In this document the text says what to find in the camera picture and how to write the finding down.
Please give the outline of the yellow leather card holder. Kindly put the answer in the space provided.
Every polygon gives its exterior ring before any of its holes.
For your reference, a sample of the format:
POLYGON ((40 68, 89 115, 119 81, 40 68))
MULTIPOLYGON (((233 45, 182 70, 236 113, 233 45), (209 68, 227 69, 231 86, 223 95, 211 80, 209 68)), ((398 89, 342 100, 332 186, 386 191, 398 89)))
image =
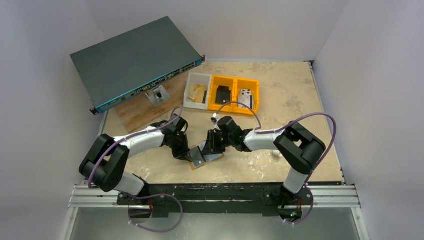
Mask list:
MULTIPOLYGON (((201 144, 198 144, 196 146, 200 146, 200 149, 202 150, 204 148, 204 145, 205 145, 205 142, 202 142, 201 144)), ((216 161, 216 160, 219 160, 219 159, 223 158, 225 155, 223 153, 219 153, 219 154, 203 155, 203 156, 204 156, 204 158, 205 158, 205 160, 207 162, 205 165, 207 165, 207 164, 209 164, 209 163, 211 163, 213 161, 216 161)))

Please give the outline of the white VIP card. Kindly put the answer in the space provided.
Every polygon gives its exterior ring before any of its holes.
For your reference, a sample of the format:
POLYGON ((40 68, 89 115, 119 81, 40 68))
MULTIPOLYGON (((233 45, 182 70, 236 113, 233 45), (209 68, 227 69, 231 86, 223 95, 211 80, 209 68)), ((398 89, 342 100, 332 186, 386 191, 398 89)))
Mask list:
POLYGON ((252 96, 248 96, 248 95, 238 96, 238 102, 240 103, 240 104, 238 104, 239 108, 246 109, 247 107, 249 107, 252 110, 255 109, 254 96, 253 95, 252 96))

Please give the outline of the gold cards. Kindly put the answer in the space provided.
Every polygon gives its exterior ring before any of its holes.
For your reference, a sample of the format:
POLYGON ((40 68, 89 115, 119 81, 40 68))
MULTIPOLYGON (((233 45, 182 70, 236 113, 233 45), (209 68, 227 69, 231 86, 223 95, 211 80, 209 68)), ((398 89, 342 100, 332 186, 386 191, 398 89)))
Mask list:
POLYGON ((207 97, 207 86, 191 84, 188 91, 188 99, 192 103, 205 104, 207 97))

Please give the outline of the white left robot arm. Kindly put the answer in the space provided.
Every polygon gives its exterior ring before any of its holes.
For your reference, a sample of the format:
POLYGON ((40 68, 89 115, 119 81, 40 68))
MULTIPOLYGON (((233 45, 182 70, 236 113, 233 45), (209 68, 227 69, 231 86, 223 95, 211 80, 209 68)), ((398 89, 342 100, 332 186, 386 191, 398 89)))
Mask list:
POLYGON ((175 159, 189 161, 187 129, 188 122, 173 114, 169 121, 153 123, 133 134, 116 137, 101 134, 78 171, 92 187, 104 192, 124 192, 136 204, 142 205, 148 201, 149 191, 142 178, 125 171, 128 159, 149 149, 167 146, 175 159))

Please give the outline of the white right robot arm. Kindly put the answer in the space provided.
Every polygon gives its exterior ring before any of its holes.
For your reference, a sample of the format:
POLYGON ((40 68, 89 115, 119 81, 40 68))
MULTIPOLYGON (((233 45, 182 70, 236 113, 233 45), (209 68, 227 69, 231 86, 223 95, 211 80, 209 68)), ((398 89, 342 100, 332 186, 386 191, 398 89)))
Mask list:
POLYGON ((325 144, 298 122, 290 122, 282 130, 255 131, 242 129, 230 116, 217 121, 209 130, 202 156, 222 154, 227 147, 239 152, 279 151, 290 165, 280 196, 288 204, 300 198, 300 190, 326 152, 325 144))

